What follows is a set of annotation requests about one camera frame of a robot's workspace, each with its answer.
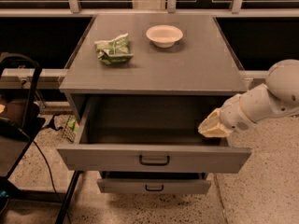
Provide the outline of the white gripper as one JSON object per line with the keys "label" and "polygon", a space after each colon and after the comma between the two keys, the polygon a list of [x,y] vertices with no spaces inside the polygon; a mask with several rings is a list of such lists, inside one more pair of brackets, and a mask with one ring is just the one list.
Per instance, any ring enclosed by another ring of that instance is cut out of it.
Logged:
{"label": "white gripper", "polygon": [[198,132],[207,138],[223,138],[233,131],[240,133],[255,127],[242,110],[241,95],[237,94],[226,100],[221,109],[214,109],[199,125]]}

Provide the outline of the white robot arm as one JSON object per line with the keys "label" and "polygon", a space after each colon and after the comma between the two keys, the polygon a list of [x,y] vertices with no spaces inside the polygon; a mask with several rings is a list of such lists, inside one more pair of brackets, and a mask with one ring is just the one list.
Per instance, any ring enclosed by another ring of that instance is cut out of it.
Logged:
{"label": "white robot arm", "polygon": [[263,119],[283,118],[299,111],[299,61],[283,60],[268,70],[265,83],[227,99],[199,127],[204,137],[228,137],[255,128]]}

